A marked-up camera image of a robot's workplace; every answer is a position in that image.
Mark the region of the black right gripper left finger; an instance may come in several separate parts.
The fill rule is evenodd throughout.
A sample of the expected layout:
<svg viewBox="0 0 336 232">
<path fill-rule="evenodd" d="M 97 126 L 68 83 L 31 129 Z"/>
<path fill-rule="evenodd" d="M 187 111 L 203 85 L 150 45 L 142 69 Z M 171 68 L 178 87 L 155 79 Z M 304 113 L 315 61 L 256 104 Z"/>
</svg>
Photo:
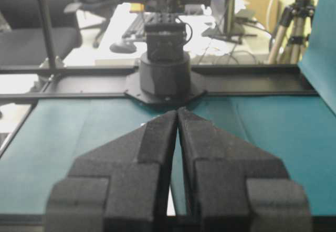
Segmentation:
<svg viewBox="0 0 336 232">
<path fill-rule="evenodd" d="M 157 231 L 166 217 L 176 112 L 78 156 L 54 184 L 45 231 Z"/>
</svg>

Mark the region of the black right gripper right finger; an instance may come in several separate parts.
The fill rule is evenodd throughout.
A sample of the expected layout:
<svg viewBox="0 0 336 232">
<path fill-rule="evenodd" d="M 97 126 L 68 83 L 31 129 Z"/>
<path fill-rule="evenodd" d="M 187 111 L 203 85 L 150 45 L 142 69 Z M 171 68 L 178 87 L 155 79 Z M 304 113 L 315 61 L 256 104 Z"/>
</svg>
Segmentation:
<svg viewBox="0 0 336 232">
<path fill-rule="evenodd" d="M 306 193 L 280 158 L 185 108 L 178 121 L 187 198 L 202 231 L 312 231 Z"/>
</svg>

